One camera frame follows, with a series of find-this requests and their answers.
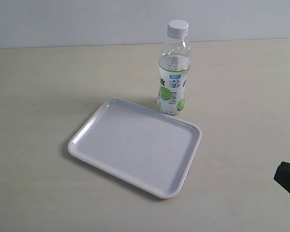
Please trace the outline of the white bottle cap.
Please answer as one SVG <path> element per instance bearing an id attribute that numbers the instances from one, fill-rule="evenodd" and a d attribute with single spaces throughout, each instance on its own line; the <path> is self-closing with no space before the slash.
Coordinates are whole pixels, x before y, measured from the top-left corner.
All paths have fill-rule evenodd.
<path id="1" fill-rule="evenodd" d="M 171 36 L 181 37 L 188 34 L 189 24 L 185 20 L 175 19 L 168 23 L 167 34 Z"/>

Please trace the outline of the clear plastic lime drink bottle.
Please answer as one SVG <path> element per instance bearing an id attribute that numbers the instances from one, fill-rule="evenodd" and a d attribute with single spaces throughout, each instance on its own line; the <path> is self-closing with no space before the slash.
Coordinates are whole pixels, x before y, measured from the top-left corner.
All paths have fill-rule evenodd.
<path id="1" fill-rule="evenodd" d="M 167 37 L 159 58 L 158 109 L 171 116 L 185 108 L 185 88 L 190 68 L 190 46 L 185 38 Z"/>

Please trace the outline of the white rectangular plastic tray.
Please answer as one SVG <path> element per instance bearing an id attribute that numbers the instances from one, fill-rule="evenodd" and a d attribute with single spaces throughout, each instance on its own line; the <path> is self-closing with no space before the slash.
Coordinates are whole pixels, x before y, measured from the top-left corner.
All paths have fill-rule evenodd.
<path id="1" fill-rule="evenodd" d="M 69 154 L 160 199 L 179 194 L 202 138 L 190 122 L 106 100 L 67 145 Z"/>

